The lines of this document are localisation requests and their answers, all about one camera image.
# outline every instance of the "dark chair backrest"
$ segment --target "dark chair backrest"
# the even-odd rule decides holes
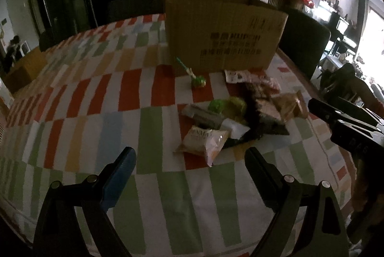
[[[309,79],[331,37],[330,30],[303,12],[285,7],[288,14],[280,49]]]
[[[116,22],[140,15],[163,12],[163,0],[113,0],[108,3],[107,20]]]
[[[53,33],[51,30],[45,30],[39,38],[39,49],[41,52],[46,51],[47,49],[56,45]]]

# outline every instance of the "food wrapper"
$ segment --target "food wrapper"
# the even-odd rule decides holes
[[[258,128],[263,133],[289,135],[280,113],[270,100],[258,99],[255,103],[259,114]]]
[[[272,102],[280,112],[280,115],[285,122],[289,121],[293,117],[306,119],[309,115],[300,90],[297,93],[283,93],[272,98]]]
[[[237,83],[250,83],[251,73],[247,70],[245,71],[224,71],[225,80],[228,84],[237,84]]]
[[[228,100],[212,100],[209,103],[208,110],[247,125],[244,121],[246,103],[242,98],[231,96]]]
[[[261,89],[267,95],[280,93],[281,88],[275,78],[267,75],[252,74],[248,70],[245,71],[224,71],[225,80],[229,84],[236,83],[252,83],[258,89]]]
[[[207,165],[212,167],[215,157],[223,148],[228,136],[229,132],[225,130],[202,129],[192,126],[177,151],[204,156]]]
[[[194,119],[198,125],[216,130],[228,130],[230,132],[229,137],[232,139],[240,139],[250,129],[230,118],[225,118],[220,114],[202,109],[194,104],[187,105],[181,114]]]
[[[251,98],[253,100],[268,98],[267,94],[264,92],[262,85],[260,84],[245,83],[245,88],[250,92]]]
[[[281,91],[281,87],[278,81],[275,78],[269,77],[267,75],[251,74],[251,83],[260,85],[264,93],[268,96],[275,95]]]

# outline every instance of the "checkered blanket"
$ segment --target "checkered blanket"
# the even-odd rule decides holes
[[[200,156],[174,153],[191,121],[189,103],[205,105],[236,95],[222,73],[206,74],[205,88],[175,78],[164,15],[124,20],[75,35],[47,52],[39,77],[18,92],[0,148],[0,206],[21,235],[33,241],[49,184],[73,184],[98,173],[130,146],[137,164],[116,207],[108,211],[134,256],[247,256],[273,213],[244,165],[250,144],[223,150],[207,167]],[[282,92],[303,83],[276,54],[266,71]],[[251,145],[282,174],[300,182],[328,180],[340,206],[351,196],[350,161],[330,141],[328,126],[310,116],[287,123],[289,136],[265,135]],[[81,209],[84,240],[97,248]],[[301,211],[286,247],[293,248]]]

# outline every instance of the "person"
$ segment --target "person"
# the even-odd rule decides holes
[[[22,50],[22,45],[20,42],[20,37],[16,35],[12,40],[11,40],[12,46],[15,48],[15,61],[17,62],[23,57],[23,54],[21,52]]]
[[[4,71],[6,74],[9,73],[13,63],[23,57],[21,50],[20,37],[16,35],[11,39],[9,46],[6,49],[6,55],[4,58]]]

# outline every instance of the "dark wrapped snack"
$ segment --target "dark wrapped snack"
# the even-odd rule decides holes
[[[247,103],[247,120],[254,137],[260,138],[263,134],[289,135],[280,113],[260,85],[243,84],[244,99]]]
[[[299,90],[297,93],[283,93],[272,98],[273,104],[279,110],[283,121],[291,118],[301,117],[306,119],[309,115],[303,95]]]
[[[249,91],[253,100],[268,98],[260,84],[245,83],[245,88]]]

